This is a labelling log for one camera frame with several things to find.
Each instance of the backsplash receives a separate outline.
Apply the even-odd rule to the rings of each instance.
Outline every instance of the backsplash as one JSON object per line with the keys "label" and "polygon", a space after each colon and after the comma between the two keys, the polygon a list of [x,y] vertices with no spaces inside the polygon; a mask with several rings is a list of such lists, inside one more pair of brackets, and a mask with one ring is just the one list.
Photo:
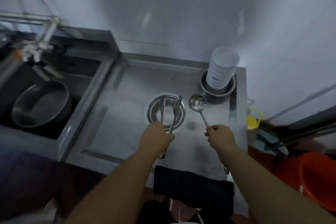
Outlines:
{"label": "backsplash", "polygon": [[[73,27],[112,31],[122,52],[208,62],[216,47],[236,48],[251,107],[274,124],[335,104],[336,0],[45,1]],[[0,0],[23,8],[49,15],[39,0]]]}

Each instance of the yellow handle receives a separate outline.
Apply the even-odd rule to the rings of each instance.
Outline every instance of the yellow handle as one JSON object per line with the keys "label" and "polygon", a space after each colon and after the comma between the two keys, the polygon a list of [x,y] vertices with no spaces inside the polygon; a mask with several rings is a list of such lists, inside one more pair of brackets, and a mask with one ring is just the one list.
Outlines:
{"label": "yellow handle", "polygon": [[260,120],[261,120],[261,117],[263,116],[263,114],[259,111],[259,110],[257,110],[257,109],[253,109],[253,108],[249,108],[251,111],[256,111],[256,112],[258,112],[260,115],[259,115],[259,118],[258,118],[258,121],[257,121],[257,125],[256,125],[256,127],[255,128],[258,128],[259,127],[259,123],[260,123]]}

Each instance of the dark fabric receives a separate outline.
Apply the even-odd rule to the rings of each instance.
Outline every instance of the dark fabric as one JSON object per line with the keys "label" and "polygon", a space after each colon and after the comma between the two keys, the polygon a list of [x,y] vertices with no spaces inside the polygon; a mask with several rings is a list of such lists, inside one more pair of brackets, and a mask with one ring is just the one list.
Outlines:
{"label": "dark fabric", "polygon": [[[228,216],[223,215],[218,209],[202,209],[199,214],[204,222],[235,224]],[[195,214],[188,222],[201,224],[198,215]],[[162,203],[150,200],[143,204],[136,224],[171,224],[177,221],[171,215],[169,209]]]}
{"label": "dark fabric", "polygon": [[218,209],[233,214],[233,183],[212,180],[191,172],[156,166],[154,194],[166,195],[192,208]]}

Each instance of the red bucket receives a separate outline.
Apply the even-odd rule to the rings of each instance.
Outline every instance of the red bucket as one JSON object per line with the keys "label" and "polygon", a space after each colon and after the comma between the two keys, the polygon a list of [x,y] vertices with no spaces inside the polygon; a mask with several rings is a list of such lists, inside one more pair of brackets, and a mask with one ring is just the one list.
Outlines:
{"label": "red bucket", "polygon": [[275,175],[323,208],[336,212],[336,161],[316,152],[288,158],[275,168]]}

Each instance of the pot in sink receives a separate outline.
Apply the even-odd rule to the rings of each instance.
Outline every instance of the pot in sink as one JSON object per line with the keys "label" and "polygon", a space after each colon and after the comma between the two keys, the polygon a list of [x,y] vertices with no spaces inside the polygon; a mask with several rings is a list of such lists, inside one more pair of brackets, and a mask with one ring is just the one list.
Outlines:
{"label": "pot in sink", "polygon": [[37,128],[64,120],[71,110],[68,88],[62,82],[48,81],[25,90],[15,101],[11,116],[21,128]]}

